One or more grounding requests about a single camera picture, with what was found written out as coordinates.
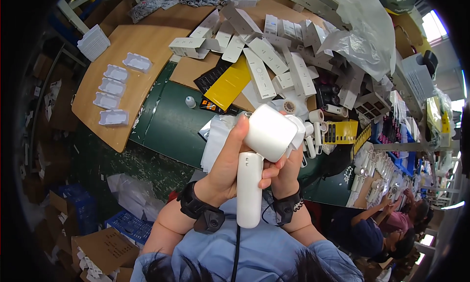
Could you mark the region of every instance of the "pink shirt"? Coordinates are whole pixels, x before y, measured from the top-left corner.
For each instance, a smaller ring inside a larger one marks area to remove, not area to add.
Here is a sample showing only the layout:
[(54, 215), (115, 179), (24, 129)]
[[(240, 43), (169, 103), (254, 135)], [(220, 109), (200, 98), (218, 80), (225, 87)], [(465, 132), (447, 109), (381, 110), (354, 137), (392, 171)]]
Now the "pink shirt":
[(397, 230), (407, 232), (409, 228), (413, 227), (408, 214), (402, 212), (392, 212), (386, 222), (381, 222), (379, 228), (382, 232), (391, 233)]

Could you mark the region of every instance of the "navy shirt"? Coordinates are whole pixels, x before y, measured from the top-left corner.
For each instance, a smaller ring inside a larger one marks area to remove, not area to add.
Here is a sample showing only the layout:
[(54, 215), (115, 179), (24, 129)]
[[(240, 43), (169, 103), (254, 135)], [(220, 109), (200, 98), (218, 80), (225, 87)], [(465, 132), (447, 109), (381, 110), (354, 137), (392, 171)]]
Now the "navy shirt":
[(371, 258), (382, 252), (384, 235), (372, 218), (351, 226), (351, 220), (362, 211), (342, 208), (333, 215), (328, 237), (351, 253)]

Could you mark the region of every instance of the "hand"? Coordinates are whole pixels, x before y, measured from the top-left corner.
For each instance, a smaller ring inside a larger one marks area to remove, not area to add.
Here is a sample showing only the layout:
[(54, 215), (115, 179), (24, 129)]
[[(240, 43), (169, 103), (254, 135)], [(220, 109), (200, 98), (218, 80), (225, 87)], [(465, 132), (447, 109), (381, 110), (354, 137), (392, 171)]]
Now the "hand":
[(386, 195), (384, 195), (382, 197), (382, 200), (380, 201), (380, 204), (384, 207), (387, 206), (388, 204), (390, 204), (391, 203), (391, 198), (390, 197), (391, 197), (391, 192), (388, 192)]
[(390, 215), (395, 210), (395, 205), (393, 203), (389, 203), (384, 207), (383, 212), (387, 215)]
[(271, 189), (273, 196), (277, 199), (294, 195), (299, 188), (297, 181), (300, 165), (302, 164), (303, 150), (293, 150), (286, 160), (285, 165), (277, 176), (271, 178)]
[[(225, 141), (224, 147), (209, 172), (194, 186), (196, 196), (203, 202), (219, 207), (227, 200), (236, 196), (236, 175), (238, 170), (238, 154), (251, 150), (243, 143), (250, 124), (245, 115), (241, 115), (237, 124), (232, 128)], [(271, 185), (271, 177), (279, 173), (286, 157), (283, 156), (276, 163), (268, 162), (263, 170), (259, 188), (265, 189)]]
[(403, 194), (410, 200), (414, 199), (413, 191), (411, 191), (409, 188), (405, 189), (405, 191), (403, 191)]

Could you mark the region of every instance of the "black wrist strap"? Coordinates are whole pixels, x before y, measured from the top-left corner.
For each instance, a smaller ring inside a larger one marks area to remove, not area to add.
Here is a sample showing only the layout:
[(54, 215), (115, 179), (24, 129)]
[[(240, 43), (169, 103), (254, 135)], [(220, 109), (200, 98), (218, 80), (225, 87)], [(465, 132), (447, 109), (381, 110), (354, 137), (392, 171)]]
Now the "black wrist strap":
[(304, 204), (300, 187), (295, 194), (289, 197), (276, 199), (273, 196), (273, 199), (273, 209), (276, 212), (276, 222), (279, 226), (290, 223), (294, 212), (298, 211)]
[(224, 211), (197, 198), (194, 185), (197, 181), (188, 183), (178, 195), (177, 201), (181, 204), (181, 212), (191, 219), (195, 219), (194, 231), (211, 234), (220, 229), (225, 221)]

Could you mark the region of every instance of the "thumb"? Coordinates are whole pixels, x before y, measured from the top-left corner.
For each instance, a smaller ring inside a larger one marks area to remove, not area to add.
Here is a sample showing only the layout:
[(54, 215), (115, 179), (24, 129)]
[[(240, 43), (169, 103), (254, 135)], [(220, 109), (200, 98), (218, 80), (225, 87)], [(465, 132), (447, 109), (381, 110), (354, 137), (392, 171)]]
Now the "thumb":
[(220, 151), (220, 155), (226, 158), (232, 157), (233, 155), (238, 157), (243, 139), (247, 135), (249, 127), (248, 118), (245, 115), (241, 115), (237, 124), (228, 134), (224, 147)]

